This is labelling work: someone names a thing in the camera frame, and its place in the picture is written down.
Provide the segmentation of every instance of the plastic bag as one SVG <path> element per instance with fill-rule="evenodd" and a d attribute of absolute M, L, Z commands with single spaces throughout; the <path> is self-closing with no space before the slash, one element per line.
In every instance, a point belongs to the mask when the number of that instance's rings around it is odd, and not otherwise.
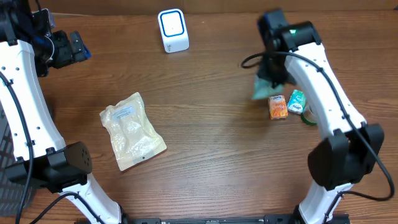
<path fill-rule="evenodd" d="M 108 106 L 100 114 L 111 136 L 113 152 L 121 171 L 166 150 L 166 144 L 149 122 L 139 93 Z"/>

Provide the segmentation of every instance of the black cable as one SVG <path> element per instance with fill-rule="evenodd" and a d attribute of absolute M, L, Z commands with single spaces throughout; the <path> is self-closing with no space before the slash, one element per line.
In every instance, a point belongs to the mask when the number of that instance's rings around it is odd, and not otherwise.
<path fill-rule="evenodd" d="M 35 2 L 36 2 L 36 5 L 37 5 L 37 9 L 39 11 L 41 11 L 42 10 L 42 6 L 40 5 L 39 0 L 35 0 Z"/>
<path fill-rule="evenodd" d="M 30 134 L 29 130 L 27 129 L 27 124 L 24 116 L 24 112 L 22 111 L 21 104 L 19 104 L 19 100 L 17 98 L 17 95 L 14 92 L 14 89 L 12 89 L 12 83 L 8 81 L 8 79 L 4 76 L 3 73 L 0 72 L 0 78 L 4 82 L 4 84 L 7 86 L 8 91 L 10 92 L 10 95 L 12 99 L 14 100 L 15 107 L 17 108 L 19 118 L 21 119 L 22 123 L 22 128 L 25 133 L 25 138 L 26 138 L 26 144 L 29 150 L 29 170 L 27 171 L 27 178 L 26 178 L 26 183 L 24 190 L 22 191 L 22 196 L 21 196 L 21 201 L 18 206 L 18 211 L 15 219 L 15 223 L 18 224 L 19 220 L 21 219 L 22 215 L 22 209 L 24 208 L 25 205 L 25 200 L 27 197 L 27 191 L 29 190 L 29 185 L 30 185 L 30 180 L 32 178 L 32 173 L 33 173 L 33 145 L 32 145 L 32 140 L 30 139 Z"/>
<path fill-rule="evenodd" d="M 93 209 L 91 209 L 91 207 L 87 204 L 87 202 L 78 194 L 75 192 L 69 192 L 66 194 L 63 194 L 61 196 L 59 196 L 57 199 L 55 199 L 49 206 L 47 206 L 47 208 L 45 208 L 43 210 L 42 213 L 40 213 L 40 215 L 38 217 L 36 217 L 30 224 L 35 224 L 37 223 L 56 203 L 58 203 L 59 201 L 61 201 L 63 198 L 67 197 L 67 196 L 74 196 L 75 199 L 79 199 L 83 205 L 87 208 L 87 210 L 94 216 L 94 218 L 96 218 L 97 222 L 100 222 L 101 224 L 105 224 L 104 221 L 102 221 L 99 216 L 97 216 L 95 214 L 95 212 L 93 211 Z"/>
<path fill-rule="evenodd" d="M 370 200 L 375 200 L 375 201 L 378 201 L 378 202 L 383 202 L 383 201 L 391 199 L 394 196 L 394 194 L 395 194 L 395 187 L 394 187 L 394 183 L 392 181 L 390 173 L 388 172 L 388 170 L 384 166 L 384 164 L 381 162 L 379 156 L 377 156 L 377 154 L 373 151 L 372 147 L 369 145 L 367 140 L 363 137 L 363 135 L 355 127 L 355 125 L 352 122 L 349 114 L 345 110 L 344 104 L 341 101 L 333 82 L 330 80 L 329 76 L 326 74 L 326 72 L 324 71 L 323 68 L 321 68 L 319 65 L 317 65 L 312 60 L 310 60 L 310 59 L 308 59 L 308 58 L 306 58 L 304 56 L 301 56 L 299 54 L 292 53 L 292 52 L 263 52 L 263 53 L 255 54 L 255 55 L 252 55 L 252 56 L 244 59 L 242 64 L 241 64 L 241 66 L 242 66 L 242 68 L 251 68 L 251 67 L 253 67 L 253 66 L 258 64 L 258 63 L 255 63 L 255 64 L 252 64 L 252 65 L 245 65 L 245 63 L 247 63 L 251 59 L 256 58 L 256 57 L 260 57 L 260 56 L 263 56 L 263 57 L 274 57 L 275 55 L 292 56 L 292 57 L 297 57 L 297 58 L 299 58 L 301 60 L 304 60 L 305 62 L 307 62 L 307 63 L 311 64 L 312 66 L 314 66 L 316 68 L 317 72 L 320 72 L 325 77 L 326 81 L 330 85 L 330 88 L 331 88 L 333 94 L 336 97 L 336 100 L 337 100 L 337 102 L 338 102 L 338 104 L 340 106 L 341 111 L 343 112 L 344 118 L 347 119 L 348 124 L 353 129 L 355 135 L 357 135 L 359 140 L 364 144 L 365 148 L 372 154 L 373 158 L 376 160 L 376 162 L 379 165 L 380 169 L 382 170 L 382 172 L 386 176 L 386 179 L 387 179 L 388 184 L 390 186 L 390 194 L 388 196 L 386 196 L 386 197 L 373 197 L 373 196 L 362 194 L 362 193 L 355 192 L 355 191 L 352 191 L 352 190 L 346 190 L 346 191 L 338 192 L 336 197 L 333 199 L 332 204 L 330 205 L 330 207 L 328 208 L 328 210 L 327 210 L 327 212 L 325 214 L 323 223 L 326 223 L 331 211 L 333 210 L 333 207 L 336 205 L 338 199 L 340 197 L 342 197 L 344 194 L 356 195 L 356 196 L 360 196 L 360 197 L 367 198 L 367 199 L 370 199 Z"/>

